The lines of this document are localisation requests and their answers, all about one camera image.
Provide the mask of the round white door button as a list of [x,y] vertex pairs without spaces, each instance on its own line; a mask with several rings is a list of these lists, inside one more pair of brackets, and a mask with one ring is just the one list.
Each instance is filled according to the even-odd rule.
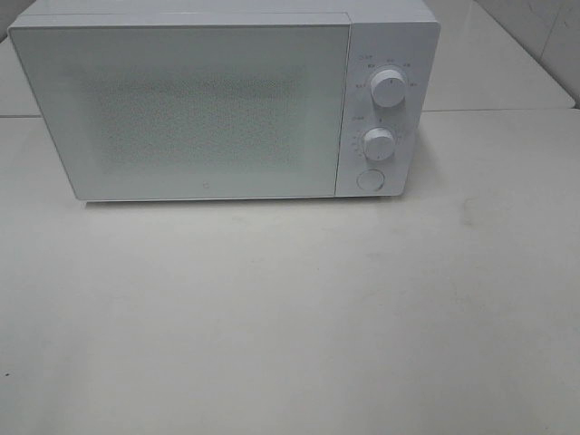
[[377,169],[368,169],[357,177],[357,185],[364,191],[380,191],[384,182],[384,174]]

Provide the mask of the white microwave oven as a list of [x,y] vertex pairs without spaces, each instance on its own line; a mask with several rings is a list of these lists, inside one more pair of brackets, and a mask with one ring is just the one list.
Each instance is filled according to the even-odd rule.
[[[331,196],[298,198],[398,196],[409,173],[440,36],[439,22],[422,1],[37,1],[7,33],[21,64],[11,36],[18,28],[322,25],[349,29],[335,187]],[[371,96],[370,80],[386,66],[402,70],[407,78],[405,99],[391,108],[377,106]],[[389,129],[396,139],[394,153],[382,161],[363,154],[363,135],[375,128]],[[368,169],[384,174],[380,191],[358,187],[357,177]]]

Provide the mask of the white microwave door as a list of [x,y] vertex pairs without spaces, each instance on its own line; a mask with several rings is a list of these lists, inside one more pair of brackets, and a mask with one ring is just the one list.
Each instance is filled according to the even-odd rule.
[[78,199],[334,193],[345,25],[11,36]]

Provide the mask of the white microwave knob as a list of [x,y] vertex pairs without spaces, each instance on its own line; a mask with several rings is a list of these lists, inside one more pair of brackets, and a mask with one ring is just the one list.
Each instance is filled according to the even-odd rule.
[[370,86],[373,102],[379,107],[391,108],[405,99],[407,78],[402,70],[386,66],[372,76]]
[[371,161],[388,159],[395,151],[396,139],[386,128],[368,130],[362,137],[363,154]]

